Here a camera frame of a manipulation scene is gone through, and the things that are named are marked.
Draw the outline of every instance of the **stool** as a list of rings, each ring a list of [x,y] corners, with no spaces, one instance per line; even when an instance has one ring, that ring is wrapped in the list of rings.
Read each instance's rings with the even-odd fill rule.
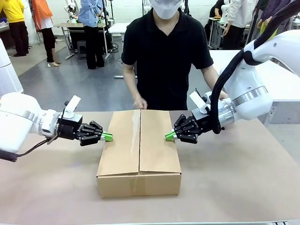
[[[86,43],[84,40],[77,41],[78,59],[86,57]]]

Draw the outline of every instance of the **box flap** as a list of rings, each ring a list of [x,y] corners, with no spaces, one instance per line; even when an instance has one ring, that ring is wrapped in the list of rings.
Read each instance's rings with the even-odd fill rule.
[[[97,176],[138,173],[140,117],[140,110],[113,113],[108,129],[113,141],[105,143]]]
[[[141,172],[181,172],[176,144],[165,140],[171,129],[168,111],[141,111]]]

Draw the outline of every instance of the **light blue shirt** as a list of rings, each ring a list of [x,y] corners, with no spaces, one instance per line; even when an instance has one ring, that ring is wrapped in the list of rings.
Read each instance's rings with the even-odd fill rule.
[[[81,0],[81,9],[78,14],[79,22],[84,26],[97,27],[98,17],[96,14],[101,13],[103,8],[102,0]]]

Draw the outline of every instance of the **black trousers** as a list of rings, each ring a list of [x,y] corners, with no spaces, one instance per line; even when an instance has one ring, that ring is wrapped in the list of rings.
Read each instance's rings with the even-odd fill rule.
[[[52,49],[55,48],[55,37],[52,32],[52,28],[45,28],[41,31],[43,34],[44,46],[47,54],[47,62],[54,62]]]
[[[226,36],[223,37],[223,50],[237,50],[243,38],[245,28],[230,26]]]
[[[84,34],[86,41],[86,62],[89,69],[96,66],[103,66],[103,47],[99,38],[98,27],[84,26]]]
[[[9,23],[11,37],[15,42],[15,49],[18,54],[26,54],[28,52],[29,40],[25,22]]]

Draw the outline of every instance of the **man in black polo shirt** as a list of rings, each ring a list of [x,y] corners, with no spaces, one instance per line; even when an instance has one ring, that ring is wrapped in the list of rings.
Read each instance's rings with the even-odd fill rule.
[[[134,20],[125,33],[125,82],[137,109],[187,110],[191,65],[202,71],[211,89],[218,78],[203,26],[183,14],[179,9],[182,0],[150,1],[153,9]],[[222,92],[220,98],[226,97]]]

